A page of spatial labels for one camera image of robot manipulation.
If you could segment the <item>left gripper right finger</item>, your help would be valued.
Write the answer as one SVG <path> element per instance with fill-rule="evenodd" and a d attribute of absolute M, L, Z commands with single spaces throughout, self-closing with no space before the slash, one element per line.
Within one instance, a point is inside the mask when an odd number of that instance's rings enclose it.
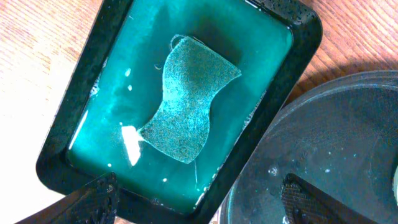
<path fill-rule="evenodd" d="M 290 223 L 376 224 L 292 173 L 282 182 L 281 200 Z"/>

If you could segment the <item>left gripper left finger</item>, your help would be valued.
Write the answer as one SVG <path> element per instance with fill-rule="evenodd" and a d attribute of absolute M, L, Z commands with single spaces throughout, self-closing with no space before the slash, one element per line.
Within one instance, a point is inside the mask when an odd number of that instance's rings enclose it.
<path fill-rule="evenodd" d="M 17 224 L 113 224 L 118 203 L 119 185 L 109 172 Z"/>

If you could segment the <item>white plate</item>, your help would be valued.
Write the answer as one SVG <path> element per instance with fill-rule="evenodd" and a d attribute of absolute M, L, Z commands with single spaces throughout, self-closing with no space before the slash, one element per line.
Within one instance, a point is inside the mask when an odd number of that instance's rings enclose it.
<path fill-rule="evenodd" d="M 396 167 L 392 179 L 392 190 L 394 193 L 394 198 L 396 201 L 396 204 L 398 205 L 398 167 Z"/>

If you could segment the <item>green sponge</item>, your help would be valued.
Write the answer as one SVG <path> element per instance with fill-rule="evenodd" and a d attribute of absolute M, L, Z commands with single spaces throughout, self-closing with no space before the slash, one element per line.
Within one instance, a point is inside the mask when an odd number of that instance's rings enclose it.
<path fill-rule="evenodd" d="M 218 53 L 183 37 L 166 58 L 160 106 L 138 133 L 166 156 L 191 163 L 207 142 L 212 101 L 240 76 L 240 69 Z"/>

